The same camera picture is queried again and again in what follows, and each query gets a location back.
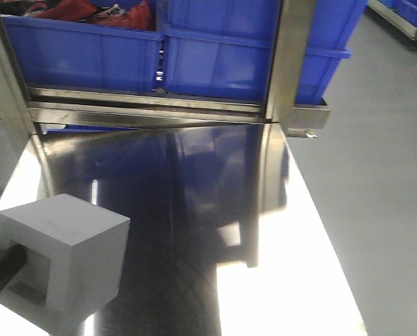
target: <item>reflective metal surface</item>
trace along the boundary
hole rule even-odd
[[[27,115],[24,82],[0,21],[0,119],[17,154],[21,154],[34,127]]]
[[[266,118],[278,120],[284,130],[292,107],[317,0],[284,0],[276,36]]]
[[[187,111],[179,107],[141,106],[137,108],[63,104],[31,101],[29,113],[38,123],[77,125],[125,125],[140,128],[181,127],[204,123],[259,123],[263,120],[256,114],[211,112],[198,109]]]
[[[30,116],[38,123],[154,128],[265,121],[260,114],[262,106],[227,100],[147,97],[57,88],[31,88],[29,91],[33,99],[38,99],[29,103]],[[323,128],[330,113],[326,103],[319,106],[295,105],[287,120],[287,128]]]
[[[132,220],[119,296],[73,335],[366,335],[278,124],[48,134],[0,209],[58,193]],[[45,335],[0,305],[15,333]]]
[[[93,102],[122,103],[128,106],[159,105],[159,106],[178,106],[191,109],[211,109],[221,111],[251,112],[260,113],[261,105],[251,103],[240,103],[229,99],[216,99],[208,97],[183,96],[177,94],[134,94],[127,92],[113,92],[109,90],[88,91],[82,89],[57,88],[57,87],[30,87],[29,92],[32,99],[45,101],[45,99],[56,99],[66,102],[67,100],[86,100]]]

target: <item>stainless steel shelf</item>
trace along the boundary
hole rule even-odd
[[[417,27],[396,14],[392,9],[384,6],[379,0],[370,0],[368,6],[410,39],[417,40]]]
[[[227,99],[172,95],[136,95],[100,90],[31,87],[32,121],[50,124],[124,127],[190,127],[225,123],[266,123],[263,106]],[[331,113],[325,102],[296,105],[287,119],[290,129],[323,128]]]

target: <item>gray foam block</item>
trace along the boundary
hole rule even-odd
[[[0,303],[53,335],[66,335],[118,295],[130,219],[62,194],[0,211],[0,250],[28,262]]]

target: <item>gray floor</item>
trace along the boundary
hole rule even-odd
[[[370,336],[417,336],[417,44],[362,18],[319,139],[291,139]]]

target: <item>metal shelf rail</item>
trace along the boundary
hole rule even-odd
[[[368,5],[373,11],[377,12],[382,18],[398,28],[403,34],[411,40],[417,41],[417,27],[399,16],[393,9],[388,8],[379,0],[369,0]]]

